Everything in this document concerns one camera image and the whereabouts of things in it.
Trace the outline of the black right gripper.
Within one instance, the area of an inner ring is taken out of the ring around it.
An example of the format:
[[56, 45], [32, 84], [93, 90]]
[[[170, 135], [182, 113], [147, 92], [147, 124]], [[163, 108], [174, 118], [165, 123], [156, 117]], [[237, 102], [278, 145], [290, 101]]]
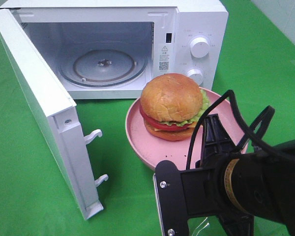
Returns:
[[231, 153], [235, 144], [219, 115], [205, 118], [201, 158], [196, 168], [209, 170], [209, 196], [228, 236], [253, 236], [254, 216], [289, 221], [290, 162], [258, 151]]

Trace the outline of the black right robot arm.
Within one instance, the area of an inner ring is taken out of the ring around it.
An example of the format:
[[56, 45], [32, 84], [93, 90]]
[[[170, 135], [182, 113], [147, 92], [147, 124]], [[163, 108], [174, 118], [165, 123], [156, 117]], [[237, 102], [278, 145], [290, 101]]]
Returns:
[[251, 236], [254, 217], [284, 224], [295, 236], [295, 140], [271, 147], [262, 141], [274, 111], [263, 110], [234, 144], [217, 115], [201, 118], [204, 127], [201, 195], [230, 236]]

